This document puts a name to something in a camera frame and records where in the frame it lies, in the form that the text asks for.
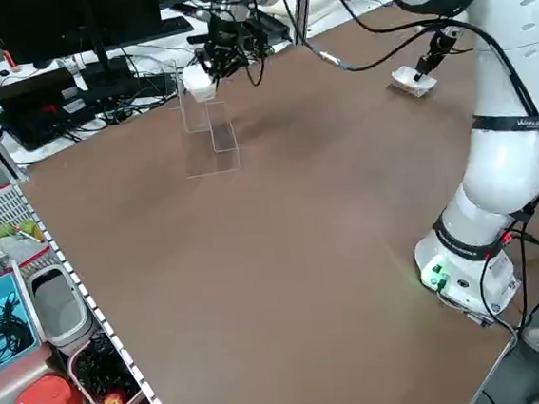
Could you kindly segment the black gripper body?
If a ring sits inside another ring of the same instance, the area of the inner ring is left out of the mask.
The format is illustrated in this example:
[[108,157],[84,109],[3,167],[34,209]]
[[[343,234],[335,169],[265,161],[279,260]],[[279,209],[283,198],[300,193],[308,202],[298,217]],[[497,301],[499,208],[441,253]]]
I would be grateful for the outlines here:
[[434,33],[433,45],[439,51],[454,50],[455,43],[462,35],[462,29],[460,28],[449,26],[447,28],[439,29]]
[[213,55],[226,50],[230,51],[233,48],[242,48],[245,38],[244,31],[242,22],[212,15],[208,23],[206,54]]

